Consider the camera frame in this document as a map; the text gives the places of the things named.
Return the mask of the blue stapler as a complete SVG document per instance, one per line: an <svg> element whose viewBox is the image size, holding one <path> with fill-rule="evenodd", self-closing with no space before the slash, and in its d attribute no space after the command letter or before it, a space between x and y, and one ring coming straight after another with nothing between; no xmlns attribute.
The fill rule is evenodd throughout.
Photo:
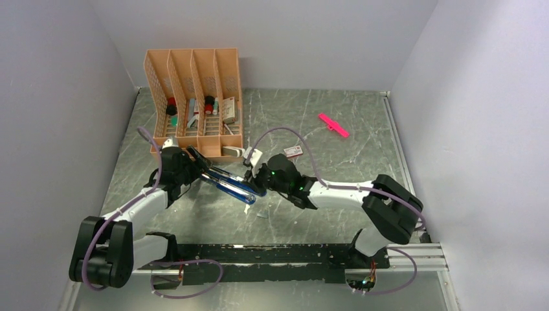
<svg viewBox="0 0 549 311"><path fill-rule="evenodd" d="M248 205L252 205L256 201L256 197L253 194L246 192L237 186L231 185L222 179L215 178L209 174L202 174L201 179L215 186L218 190L221 190L222 192Z"/></svg>
<svg viewBox="0 0 549 311"><path fill-rule="evenodd" d="M208 170L208 175L214 178L218 178L219 180L224 181L229 185L232 185L234 188L242 190L243 192L249 194L257 196L265 196L267 194L266 190L262 192L255 190L252 185L246 181L245 178L223 170L222 168L210 167Z"/></svg>

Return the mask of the red white staple box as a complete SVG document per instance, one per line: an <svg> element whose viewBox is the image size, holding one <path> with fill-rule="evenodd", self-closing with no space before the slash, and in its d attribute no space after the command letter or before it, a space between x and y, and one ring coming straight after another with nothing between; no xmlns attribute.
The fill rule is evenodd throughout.
<svg viewBox="0 0 549 311"><path fill-rule="evenodd" d="M284 154L286 155L287 158L293 158L293 157L303 155L304 152L303 152L302 147L297 145L297 146L292 146L292 147L289 147L289 148L285 148L284 149Z"/></svg>

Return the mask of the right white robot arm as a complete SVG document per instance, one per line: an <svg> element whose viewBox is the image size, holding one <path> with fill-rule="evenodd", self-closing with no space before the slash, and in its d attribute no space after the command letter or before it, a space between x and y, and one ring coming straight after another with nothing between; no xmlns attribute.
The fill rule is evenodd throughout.
<svg viewBox="0 0 549 311"><path fill-rule="evenodd" d="M356 268L365 268L390 244L410 242L423 210L422 202L388 175L372 181L341 183L301 174L285 155L261 165L245 161L244 184L257 194L279 193L300 209L342 209L364 212L369 223L354 236L349 252Z"/></svg>

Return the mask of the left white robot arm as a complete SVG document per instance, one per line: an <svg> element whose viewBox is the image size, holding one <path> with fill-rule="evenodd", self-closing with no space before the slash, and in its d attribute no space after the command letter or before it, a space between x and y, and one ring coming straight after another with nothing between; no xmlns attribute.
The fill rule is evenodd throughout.
<svg viewBox="0 0 549 311"><path fill-rule="evenodd" d="M103 216L88 216L79 228L69 265L69 278L100 291L121 288L133 270L149 262L169 270L177 265L176 239L167 233L151 233L136 240L135 233L156 214L183 195L183 188L199 179L211 166L193 146L163 147L161 162L142 190L122 207Z"/></svg>

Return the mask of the grey stapler in organizer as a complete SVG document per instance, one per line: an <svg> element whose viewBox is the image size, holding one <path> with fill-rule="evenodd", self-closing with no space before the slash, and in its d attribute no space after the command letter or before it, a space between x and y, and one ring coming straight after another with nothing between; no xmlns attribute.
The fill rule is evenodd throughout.
<svg viewBox="0 0 549 311"><path fill-rule="evenodd" d="M199 118L199 106L195 98L191 98L188 103L187 128L195 127L195 123Z"/></svg>

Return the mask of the white grey stapler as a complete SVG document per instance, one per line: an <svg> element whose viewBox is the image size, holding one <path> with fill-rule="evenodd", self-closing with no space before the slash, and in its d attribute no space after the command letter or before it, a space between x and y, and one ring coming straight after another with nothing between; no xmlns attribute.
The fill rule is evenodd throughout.
<svg viewBox="0 0 549 311"><path fill-rule="evenodd" d="M221 153L224 156L243 157L245 149L237 146L222 146Z"/></svg>

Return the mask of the red black bottle left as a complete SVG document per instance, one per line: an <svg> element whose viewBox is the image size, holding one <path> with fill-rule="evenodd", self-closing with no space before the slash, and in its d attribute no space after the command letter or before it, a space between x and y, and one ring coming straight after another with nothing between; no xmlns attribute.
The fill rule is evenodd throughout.
<svg viewBox="0 0 549 311"><path fill-rule="evenodd" d="M169 116L177 115L177 102L174 97L169 97L167 99L165 112Z"/></svg>

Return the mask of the red black bottle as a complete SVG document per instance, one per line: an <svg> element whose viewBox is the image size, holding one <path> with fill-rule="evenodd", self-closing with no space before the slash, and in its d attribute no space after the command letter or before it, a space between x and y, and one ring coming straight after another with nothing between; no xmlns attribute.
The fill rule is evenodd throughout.
<svg viewBox="0 0 549 311"><path fill-rule="evenodd" d="M169 116L177 115L177 102L174 97L169 97L167 99L165 112Z"/></svg>
<svg viewBox="0 0 549 311"><path fill-rule="evenodd" d="M205 114L213 114L215 98L213 96L205 96Z"/></svg>

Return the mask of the red black bottle right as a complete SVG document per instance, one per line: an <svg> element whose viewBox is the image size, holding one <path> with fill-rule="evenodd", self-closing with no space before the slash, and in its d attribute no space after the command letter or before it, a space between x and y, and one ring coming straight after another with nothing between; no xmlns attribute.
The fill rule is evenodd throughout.
<svg viewBox="0 0 549 311"><path fill-rule="evenodd" d="M205 96L205 114L213 114L215 98L213 96Z"/></svg>

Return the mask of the white box in organizer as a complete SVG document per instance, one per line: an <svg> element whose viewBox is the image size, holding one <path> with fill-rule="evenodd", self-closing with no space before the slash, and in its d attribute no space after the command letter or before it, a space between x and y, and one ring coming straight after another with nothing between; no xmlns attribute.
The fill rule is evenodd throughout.
<svg viewBox="0 0 549 311"><path fill-rule="evenodd" d="M225 124L233 124L237 121L237 101L235 97L225 98L221 108Z"/></svg>

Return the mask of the orange plastic desk organizer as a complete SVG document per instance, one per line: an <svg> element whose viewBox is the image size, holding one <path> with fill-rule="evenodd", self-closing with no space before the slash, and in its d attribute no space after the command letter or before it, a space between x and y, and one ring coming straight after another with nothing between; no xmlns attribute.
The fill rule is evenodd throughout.
<svg viewBox="0 0 549 311"><path fill-rule="evenodd" d="M243 95L236 48L150 49L144 71L156 110L153 138L174 138L220 163L244 147Z"/></svg>

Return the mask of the pink plastic clip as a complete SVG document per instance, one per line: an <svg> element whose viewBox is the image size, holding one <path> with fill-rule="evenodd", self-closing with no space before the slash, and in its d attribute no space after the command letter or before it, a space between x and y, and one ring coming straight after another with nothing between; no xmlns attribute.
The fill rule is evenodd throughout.
<svg viewBox="0 0 549 311"><path fill-rule="evenodd" d="M330 131L338 133L341 137L347 138L350 134L335 120L331 119L324 113L319 113L318 118L326 125Z"/></svg>

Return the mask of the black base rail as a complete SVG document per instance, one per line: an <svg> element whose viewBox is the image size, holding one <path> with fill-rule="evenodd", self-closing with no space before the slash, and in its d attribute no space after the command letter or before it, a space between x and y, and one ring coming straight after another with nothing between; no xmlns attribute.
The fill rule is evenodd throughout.
<svg viewBox="0 0 549 311"><path fill-rule="evenodd" d="M173 269L183 285L221 282L323 281L346 284L346 272L390 266L385 248L366 257L353 244L178 244L147 268Z"/></svg>

